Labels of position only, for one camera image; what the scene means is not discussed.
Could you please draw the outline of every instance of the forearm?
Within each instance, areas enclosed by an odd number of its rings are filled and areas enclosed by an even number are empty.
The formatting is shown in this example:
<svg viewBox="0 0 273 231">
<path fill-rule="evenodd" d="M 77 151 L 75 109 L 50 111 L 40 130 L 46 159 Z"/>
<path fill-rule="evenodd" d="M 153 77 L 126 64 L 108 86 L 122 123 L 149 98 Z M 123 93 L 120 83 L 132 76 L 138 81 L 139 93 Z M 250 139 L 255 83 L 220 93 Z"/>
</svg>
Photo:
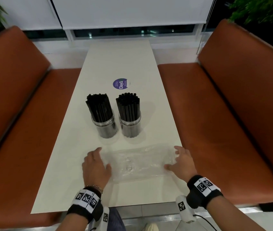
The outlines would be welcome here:
<svg viewBox="0 0 273 231">
<path fill-rule="evenodd" d="M 88 221 L 78 214 L 68 214 L 56 231 L 85 231 Z"/>
<path fill-rule="evenodd" d="M 265 231 L 223 196 L 213 198 L 207 210 L 222 231 Z"/>
</svg>

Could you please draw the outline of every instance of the transparent plastic packaging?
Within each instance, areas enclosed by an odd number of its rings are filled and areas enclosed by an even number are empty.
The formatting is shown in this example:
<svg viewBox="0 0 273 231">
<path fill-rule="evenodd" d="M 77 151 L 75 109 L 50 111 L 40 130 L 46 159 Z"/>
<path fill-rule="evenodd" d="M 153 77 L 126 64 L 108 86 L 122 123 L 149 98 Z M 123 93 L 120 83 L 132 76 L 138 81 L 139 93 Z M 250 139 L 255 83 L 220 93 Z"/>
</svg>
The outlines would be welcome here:
<svg viewBox="0 0 273 231">
<path fill-rule="evenodd" d="M 153 145 L 109 153 L 100 153 L 104 165 L 112 166 L 114 182 L 128 182 L 168 174 L 164 164 L 175 163 L 175 150 L 166 145 Z"/>
</svg>

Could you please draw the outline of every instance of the shoe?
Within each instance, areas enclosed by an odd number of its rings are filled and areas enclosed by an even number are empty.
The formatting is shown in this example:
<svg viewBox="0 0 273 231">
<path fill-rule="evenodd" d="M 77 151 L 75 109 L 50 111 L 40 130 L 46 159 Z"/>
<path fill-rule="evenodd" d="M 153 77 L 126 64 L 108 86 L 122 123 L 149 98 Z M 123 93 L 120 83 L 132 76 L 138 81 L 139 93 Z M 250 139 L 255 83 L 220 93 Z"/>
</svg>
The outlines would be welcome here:
<svg viewBox="0 0 273 231">
<path fill-rule="evenodd" d="M 142 231 L 159 231 L 156 223 L 146 224 Z"/>
</svg>

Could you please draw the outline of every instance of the purple round sticker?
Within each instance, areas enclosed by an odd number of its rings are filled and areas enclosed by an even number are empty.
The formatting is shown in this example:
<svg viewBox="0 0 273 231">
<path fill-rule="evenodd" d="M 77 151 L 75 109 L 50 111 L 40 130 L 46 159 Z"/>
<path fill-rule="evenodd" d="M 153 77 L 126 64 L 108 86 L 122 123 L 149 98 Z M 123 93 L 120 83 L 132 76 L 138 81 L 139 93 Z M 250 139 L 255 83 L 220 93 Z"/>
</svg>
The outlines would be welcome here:
<svg viewBox="0 0 273 231">
<path fill-rule="evenodd" d="M 129 82 L 126 78 L 119 78 L 113 82 L 113 87 L 116 89 L 126 89 L 129 86 Z"/>
</svg>

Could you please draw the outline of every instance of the table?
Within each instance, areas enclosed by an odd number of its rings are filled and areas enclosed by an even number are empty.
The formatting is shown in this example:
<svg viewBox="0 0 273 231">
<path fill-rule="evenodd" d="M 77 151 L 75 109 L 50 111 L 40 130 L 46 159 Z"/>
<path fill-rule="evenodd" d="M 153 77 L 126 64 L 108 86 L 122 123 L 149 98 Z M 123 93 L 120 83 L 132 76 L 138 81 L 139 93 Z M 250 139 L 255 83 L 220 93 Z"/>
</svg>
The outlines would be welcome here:
<svg viewBox="0 0 273 231">
<path fill-rule="evenodd" d="M 113 82 L 128 80 L 124 90 Z M 88 94 L 107 93 L 119 127 L 115 98 L 124 92 L 137 93 L 142 112 L 142 132 L 135 138 L 118 133 L 98 136 L 85 103 Z M 90 46 L 70 100 L 65 118 L 40 185 L 31 213 L 68 210 L 74 196 L 84 186 L 81 164 L 87 152 L 134 149 L 153 144 L 181 145 L 148 40 L 98 42 Z M 187 194 L 187 186 L 171 175 L 135 182 L 109 183 L 102 196 L 104 206 L 128 206 L 172 202 Z"/>
</svg>

